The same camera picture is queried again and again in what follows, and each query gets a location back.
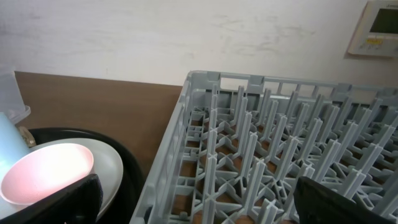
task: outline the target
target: wall control panel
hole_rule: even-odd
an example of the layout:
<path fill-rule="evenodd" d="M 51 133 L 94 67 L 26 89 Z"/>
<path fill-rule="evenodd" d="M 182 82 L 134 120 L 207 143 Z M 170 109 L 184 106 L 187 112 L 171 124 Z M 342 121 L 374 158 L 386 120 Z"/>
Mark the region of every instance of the wall control panel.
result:
<path fill-rule="evenodd" d="M 398 1 L 369 1 L 348 53 L 398 57 Z"/>

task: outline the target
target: black object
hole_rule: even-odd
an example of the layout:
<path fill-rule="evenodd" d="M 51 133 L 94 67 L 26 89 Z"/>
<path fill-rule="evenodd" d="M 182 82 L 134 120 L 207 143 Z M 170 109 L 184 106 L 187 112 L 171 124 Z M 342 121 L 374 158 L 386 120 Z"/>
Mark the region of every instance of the black object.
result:
<path fill-rule="evenodd" d="M 58 192 L 0 220 L 1 224 L 94 224 L 102 204 L 102 188 L 90 174 Z"/>
<path fill-rule="evenodd" d="M 299 177 L 294 203 L 300 224 L 393 224 L 344 196 L 309 179 Z"/>
<path fill-rule="evenodd" d="M 37 144 L 68 138 L 88 138 L 105 142 L 113 147 L 123 161 L 123 179 L 113 203 L 97 223 L 127 224 L 130 222 L 145 179 L 136 158 L 128 149 L 112 138 L 94 131 L 75 128 L 39 128 L 29 131 L 32 133 Z"/>

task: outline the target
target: bowl rim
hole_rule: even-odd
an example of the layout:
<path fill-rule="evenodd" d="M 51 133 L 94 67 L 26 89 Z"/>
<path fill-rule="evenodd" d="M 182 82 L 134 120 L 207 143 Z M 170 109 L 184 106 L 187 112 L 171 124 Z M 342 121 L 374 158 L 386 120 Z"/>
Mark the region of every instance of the bowl rim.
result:
<path fill-rule="evenodd" d="M 36 202 L 32 202 L 32 203 L 19 203 L 19 202 L 14 202 L 14 201 L 12 201 L 12 200 L 9 200 L 9 199 L 3 194 L 3 192 L 2 192 L 2 185 L 3 185 L 3 183 L 4 183 L 4 179 L 6 178 L 6 176 L 8 175 L 8 173 L 9 173 L 16 165 L 18 165 L 20 162 L 22 162 L 23 160 L 25 160 L 27 157 L 29 157 L 29 156 L 35 154 L 36 152 L 43 151 L 43 150 L 48 150 L 48 149 L 51 148 L 51 147 L 59 146 L 59 145 L 78 146 L 78 147 L 82 148 L 84 151 L 88 151 L 88 152 L 89 152 L 89 155 L 90 155 L 90 161 L 92 161 L 92 162 L 90 163 L 90 169 L 89 169 L 88 172 L 85 174 L 85 176 L 87 176 L 88 174 L 90 174 L 90 172 L 93 170 L 93 167 L 94 167 L 94 155 L 93 155 L 93 153 L 91 152 L 90 149 L 88 149 L 86 146 L 83 146 L 83 145 L 81 145 L 81 144 L 76 144 L 76 143 L 59 143 L 59 144 L 53 144 L 53 145 L 45 146 L 45 147 L 43 147 L 43 148 L 41 148 L 41 149 L 38 149 L 38 150 L 35 150 L 35 151 L 33 151 L 33 152 L 30 152 L 28 155 L 26 155 L 26 156 L 20 158 L 14 165 L 12 165 L 11 168 L 6 172 L 6 174 L 4 174 L 4 177 L 3 177 L 2 180 L 0 181 L 0 196 L 1 196 L 6 202 L 9 202 L 9 203 L 14 204 L 14 205 L 33 205 L 34 203 L 36 203 Z"/>

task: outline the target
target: white plate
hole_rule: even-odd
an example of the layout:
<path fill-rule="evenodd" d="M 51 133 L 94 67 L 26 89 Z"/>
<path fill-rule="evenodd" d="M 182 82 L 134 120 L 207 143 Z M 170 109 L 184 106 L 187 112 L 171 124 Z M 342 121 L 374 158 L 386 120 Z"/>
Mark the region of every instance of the white plate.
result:
<path fill-rule="evenodd" d="M 60 143 L 75 143 L 87 147 L 94 156 L 94 172 L 98 175 L 99 181 L 101 182 L 103 190 L 103 201 L 102 206 L 99 210 L 97 220 L 99 220 L 106 209 L 113 201 L 114 196 L 118 192 L 120 183 L 123 178 L 123 163 L 118 152 L 114 150 L 110 145 L 86 138 L 73 138 L 73 139 L 62 139 L 52 142 L 47 142 L 35 147 L 31 150 L 38 150 L 45 146 L 51 146 L 53 144 Z M 19 210 L 26 208 L 26 206 L 13 205 L 6 202 L 0 197 L 0 219 L 12 215 Z"/>

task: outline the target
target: gray plastic dish rack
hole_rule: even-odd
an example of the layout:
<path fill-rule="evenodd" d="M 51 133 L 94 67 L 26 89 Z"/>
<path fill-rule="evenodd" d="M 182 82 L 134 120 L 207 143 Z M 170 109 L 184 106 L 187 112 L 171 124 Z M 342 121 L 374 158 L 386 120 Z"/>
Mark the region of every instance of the gray plastic dish rack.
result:
<path fill-rule="evenodd" d="M 300 176 L 396 222 L 397 106 L 396 88 L 190 72 L 130 223 L 299 222 Z"/>

